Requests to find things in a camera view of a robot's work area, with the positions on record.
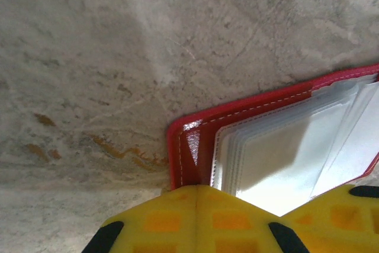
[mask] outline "white stitching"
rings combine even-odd
[[[250,111],[250,110],[253,110],[253,109],[258,109],[258,108],[261,108],[262,106],[266,106],[266,105],[270,105],[270,104],[275,104],[275,103],[278,103],[278,102],[281,102],[281,101],[284,101],[284,100],[289,100],[290,98],[294,98],[296,96],[300,96],[300,95],[303,95],[303,94],[306,94],[308,92],[312,92],[316,89],[319,89],[320,87],[323,87],[323,86],[326,86],[327,84],[331,83],[331,82],[334,82],[334,81],[337,81],[337,80],[340,80],[340,79],[344,79],[344,78],[353,78],[354,76],[356,75],[367,75],[367,74],[374,74],[376,72],[379,71],[379,68],[378,69],[375,69],[373,71],[366,71],[366,72],[358,72],[358,73],[354,73],[354,74],[349,74],[349,75],[345,75],[345,76],[341,76],[341,77],[338,77],[338,78],[333,78],[327,82],[323,82],[321,84],[318,84],[316,86],[314,86],[312,89],[309,89],[307,91],[304,91],[302,93],[298,93],[298,94],[295,94],[295,95],[292,95],[292,96],[289,96],[289,97],[286,97],[286,98],[282,98],[282,99],[278,99],[276,101],[273,101],[273,102],[270,102],[270,103],[266,103],[264,105],[259,105],[259,106],[256,106],[256,107],[252,107],[252,108],[249,108],[249,109],[244,109],[242,111],[239,111],[239,112],[235,112],[233,113],[234,115],[237,115],[239,113],[242,113],[242,112],[245,112],[245,111]],[[226,117],[230,117],[229,115],[228,116],[223,116],[223,117],[220,117],[220,118],[216,118],[216,119],[212,119],[210,121],[207,121],[207,122],[204,122],[204,123],[201,123],[199,124],[196,128],[200,127],[200,126],[203,126],[205,124],[208,124],[208,123],[212,123],[214,121],[217,121],[217,120],[222,120]],[[180,142],[180,137],[181,135],[183,134],[184,131],[182,131],[179,136],[178,136],[178,140],[179,140],[179,165],[180,165],[180,186],[183,186],[183,165],[182,165],[182,156],[181,156],[181,142]]]

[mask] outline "yellow plastic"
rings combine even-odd
[[[107,252],[282,253],[272,222],[293,229],[311,253],[379,252],[379,199],[350,188],[277,217],[209,186],[182,187],[108,219],[102,226],[124,227]]]

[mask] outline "concrete surface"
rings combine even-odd
[[[379,0],[0,0],[0,252],[158,195],[173,119],[378,60]]]

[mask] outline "wallet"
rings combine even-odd
[[[282,216],[379,159],[379,63],[209,108],[168,129],[171,187],[206,184]]]

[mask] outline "red wallet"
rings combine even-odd
[[[170,125],[167,134],[171,188],[210,184],[215,135],[220,128],[306,100],[312,96],[312,92],[334,82],[365,75],[375,75],[375,80],[378,81],[378,73],[379,63],[337,71],[177,119]],[[363,176],[371,173],[378,160],[379,155],[372,158],[371,165]]]

